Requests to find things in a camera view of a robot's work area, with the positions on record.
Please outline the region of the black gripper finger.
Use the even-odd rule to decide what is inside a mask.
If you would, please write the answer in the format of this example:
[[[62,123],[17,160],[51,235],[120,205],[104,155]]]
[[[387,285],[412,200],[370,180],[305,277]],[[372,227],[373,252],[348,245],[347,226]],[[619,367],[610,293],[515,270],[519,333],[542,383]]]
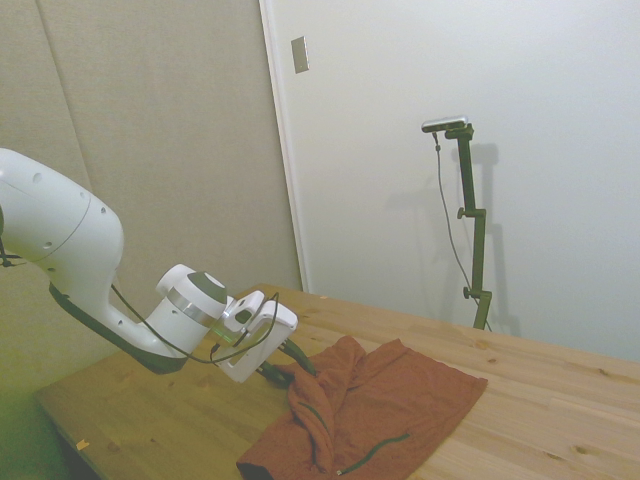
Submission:
[[[311,360],[293,340],[287,339],[283,342],[282,352],[293,359],[304,371],[306,371],[310,375],[316,374],[316,369]]]
[[[283,374],[270,363],[262,363],[259,367],[259,374],[278,387],[288,387],[291,382],[290,376]]]

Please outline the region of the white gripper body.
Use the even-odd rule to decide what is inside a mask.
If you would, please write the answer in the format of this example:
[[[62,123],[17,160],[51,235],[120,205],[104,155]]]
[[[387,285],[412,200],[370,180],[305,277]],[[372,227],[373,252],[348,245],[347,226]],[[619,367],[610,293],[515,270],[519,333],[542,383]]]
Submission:
[[[269,300],[248,327],[238,347],[220,353],[226,360],[217,366],[235,382],[246,381],[296,330],[296,314],[276,300]]]

